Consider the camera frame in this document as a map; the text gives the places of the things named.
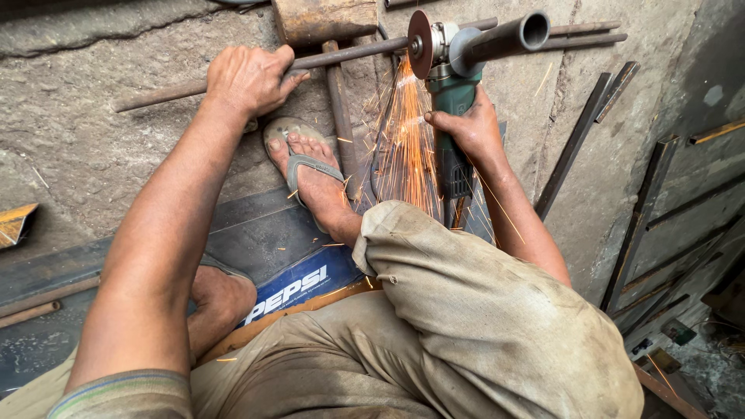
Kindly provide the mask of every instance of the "cutting disc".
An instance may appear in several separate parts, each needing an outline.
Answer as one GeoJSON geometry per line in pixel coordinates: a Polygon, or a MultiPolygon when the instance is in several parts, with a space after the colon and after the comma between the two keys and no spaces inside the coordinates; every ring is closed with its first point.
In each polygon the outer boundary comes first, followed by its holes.
{"type": "Polygon", "coordinates": [[[417,10],[411,15],[409,21],[409,60],[414,75],[419,79],[424,79],[432,68],[434,52],[432,50],[432,29],[430,28],[429,18],[424,10],[417,10]],[[414,52],[411,51],[412,43],[417,41],[416,36],[422,40],[422,54],[419,58],[414,58],[414,52]]]}

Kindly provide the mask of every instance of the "shirt sleeve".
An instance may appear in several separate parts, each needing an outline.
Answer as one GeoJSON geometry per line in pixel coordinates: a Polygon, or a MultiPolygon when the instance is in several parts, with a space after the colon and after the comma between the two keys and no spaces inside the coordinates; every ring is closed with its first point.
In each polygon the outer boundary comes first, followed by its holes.
{"type": "Polygon", "coordinates": [[[190,393],[187,379],[174,371],[127,371],[63,395],[47,418],[192,419],[190,393]]]}

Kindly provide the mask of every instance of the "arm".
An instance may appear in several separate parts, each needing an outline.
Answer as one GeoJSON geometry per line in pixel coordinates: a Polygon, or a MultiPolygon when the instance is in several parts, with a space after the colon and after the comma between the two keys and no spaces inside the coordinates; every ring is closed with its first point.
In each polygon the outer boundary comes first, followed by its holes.
{"type": "Polygon", "coordinates": [[[186,307],[212,211],[249,118],[277,108],[307,71],[274,54],[229,47],[210,64],[207,94],[173,151],[127,212],[101,272],[66,391],[145,368],[189,374],[186,307]]]}
{"type": "Polygon", "coordinates": [[[507,254],[535,263],[571,288],[569,272],[559,248],[530,205],[507,162],[497,115],[484,88],[463,116],[428,112],[425,120],[450,133],[481,176],[494,236],[507,254]]]}

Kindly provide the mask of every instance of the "hand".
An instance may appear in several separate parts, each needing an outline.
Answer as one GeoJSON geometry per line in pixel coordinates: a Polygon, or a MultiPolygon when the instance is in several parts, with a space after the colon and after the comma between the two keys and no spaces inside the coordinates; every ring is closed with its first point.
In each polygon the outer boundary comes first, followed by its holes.
{"type": "Polygon", "coordinates": [[[225,48],[207,70],[206,103],[235,109],[246,120],[265,115],[285,103],[300,83],[308,80],[308,70],[285,70],[295,60],[289,45],[274,53],[244,45],[225,48]]]}
{"type": "Polygon", "coordinates": [[[504,154],[494,105],[480,84],[476,86],[473,104],[462,116],[432,111],[424,114],[424,120],[452,135],[477,168],[485,160],[504,154]]]}

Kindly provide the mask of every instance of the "workshop floor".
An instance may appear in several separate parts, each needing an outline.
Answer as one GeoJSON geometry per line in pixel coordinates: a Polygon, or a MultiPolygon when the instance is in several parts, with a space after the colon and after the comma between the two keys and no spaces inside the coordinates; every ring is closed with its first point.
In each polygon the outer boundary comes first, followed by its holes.
{"type": "MultiPolygon", "coordinates": [[[[405,34],[415,7],[389,11],[380,3],[380,19],[390,35],[405,34]]],[[[727,16],[734,3],[719,2],[720,16],[727,16]]],[[[201,0],[105,7],[0,22],[0,210],[42,204],[27,242],[0,253],[0,265],[112,234],[201,97],[122,114],[110,110],[111,99],[203,78],[209,61],[226,45],[274,49],[279,44],[269,5],[244,14],[201,0]]],[[[641,63],[612,112],[590,131],[546,221],[574,288],[592,303],[602,298],[615,264],[657,140],[650,129],[674,69],[685,65],[679,56],[699,7],[701,0],[422,4],[432,19],[455,22],[490,16],[506,22],[537,8],[554,25],[623,22],[616,32],[629,38],[612,47],[511,57],[484,70],[486,91],[500,119],[508,121],[510,164],[535,199],[601,72],[617,73],[628,60],[641,63]]],[[[363,111],[363,103],[376,94],[389,65],[383,57],[343,64],[356,136],[367,132],[363,122],[375,118],[363,111]]],[[[299,116],[333,134],[324,71],[312,71],[312,79],[276,114],[299,116]]],[[[241,144],[221,201],[282,183],[259,138],[254,133],[241,144]]]]}

